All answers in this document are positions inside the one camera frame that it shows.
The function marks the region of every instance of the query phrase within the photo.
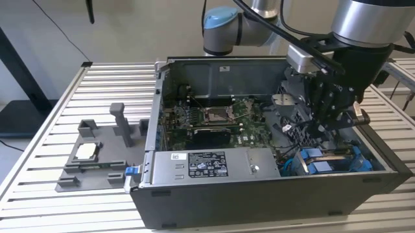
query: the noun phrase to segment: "blue latch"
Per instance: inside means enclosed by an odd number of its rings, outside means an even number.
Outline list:
[[[138,166],[130,166],[126,168],[126,176],[134,176],[139,174],[139,167]]]

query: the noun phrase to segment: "floor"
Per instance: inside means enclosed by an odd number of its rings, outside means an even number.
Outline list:
[[[20,149],[26,149],[28,143],[31,142],[31,139],[6,139],[2,138],[2,141],[6,142],[6,144],[18,147]],[[10,170],[12,169],[16,161],[19,160],[22,156],[22,151],[15,150],[6,145],[0,143],[0,183],[3,182]]]

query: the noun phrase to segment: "black cable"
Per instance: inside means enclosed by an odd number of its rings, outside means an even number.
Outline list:
[[[407,39],[407,42],[413,49],[415,49],[415,38],[410,32],[403,33],[405,38]]]
[[[393,93],[391,93],[390,100],[393,100],[393,97],[394,97],[394,95],[395,95],[395,91],[397,91],[397,88],[398,88],[399,84],[401,84],[401,81],[398,81],[398,83],[397,83],[397,86],[395,86],[394,91],[393,91]]]
[[[407,100],[407,101],[405,102],[402,111],[406,111],[406,110],[407,110],[407,107],[409,107],[410,102],[411,102],[410,100]]]
[[[297,143],[297,144],[293,146],[293,148],[291,148],[290,150],[287,150],[281,156],[285,157],[285,156],[290,153],[290,151],[293,151],[299,145],[301,145],[301,144]]]
[[[206,12],[207,12],[207,0],[203,3],[202,9],[202,36],[204,36],[206,33]]]
[[[0,140],[0,143],[2,143],[3,145],[6,145],[7,147],[15,149],[15,150],[19,150],[19,151],[24,152],[23,149],[20,149],[20,148],[18,148],[18,147],[14,147],[14,146],[8,145],[8,144],[7,144],[6,142],[3,142],[2,140]]]
[[[283,37],[294,46],[305,50],[314,57],[314,64],[321,68],[331,68],[341,75],[346,73],[342,65],[325,56],[314,47],[309,46],[299,39],[297,39],[290,33],[287,33],[282,28],[269,22],[242,0],[234,0],[235,4],[243,9],[246,14],[249,14],[254,20],[257,20],[266,28],[269,28],[274,33]]]
[[[293,27],[290,27],[286,23],[285,20],[285,0],[281,0],[281,5],[279,5],[279,18],[281,18],[281,23],[283,24],[285,28],[287,28],[291,32],[301,34],[301,35],[306,35],[306,36],[317,36],[317,35],[322,35],[322,34],[317,34],[317,33],[307,33],[303,32],[301,30],[294,29]]]
[[[39,7],[39,9],[42,10],[42,12],[44,13],[44,15],[48,17],[48,19],[52,21],[52,23],[55,24],[55,26],[58,27],[58,29],[60,30],[60,32],[63,33],[63,35],[66,36],[67,40],[70,41],[70,43],[76,47],[78,51],[84,55],[86,59],[88,60],[88,62],[91,61],[90,58],[86,56],[86,54],[83,53],[83,51],[80,50],[80,48],[74,44],[74,42],[70,40],[70,37],[67,36],[67,34],[64,33],[64,31],[62,30],[62,28],[58,26],[58,24],[55,23],[55,21],[52,20],[52,18],[47,15],[46,11],[43,10],[43,8],[40,7],[40,5],[38,4],[38,2],[35,0],[32,0],[32,2],[36,4],[36,6]]]

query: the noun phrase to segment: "slotted aluminum surface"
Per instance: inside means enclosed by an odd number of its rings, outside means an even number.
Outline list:
[[[383,69],[415,92],[415,58],[394,58]]]
[[[54,189],[78,137],[79,120],[94,118],[99,125],[115,124],[107,111],[110,104],[119,101],[126,103],[130,122],[138,123],[150,116],[154,83],[154,64],[94,64],[80,70],[50,123],[40,129],[2,184],[0,191],[3,188],[6,192],[0,201],[0,232],[150,232],[123,189],[66,193],[56,193]],[[371,126],[415,172],[414,121],[374,88],[366,92],[363,108],[371,116]],[[170,232],[195,230],[200,233],[415,232],[415,177],[391,194],[370,198],[350,216]]]

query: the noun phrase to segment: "small white component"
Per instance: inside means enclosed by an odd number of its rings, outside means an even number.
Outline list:
[[[95,143],[84,143],[79,146],[75,156],[78,159],[90,159],[95,154],[95,150]]]
[[[293,128],[291,125],[286,125],[286,126],[283,127],[283,133],[287,132],[289,130],[291,130],[291,128]]]

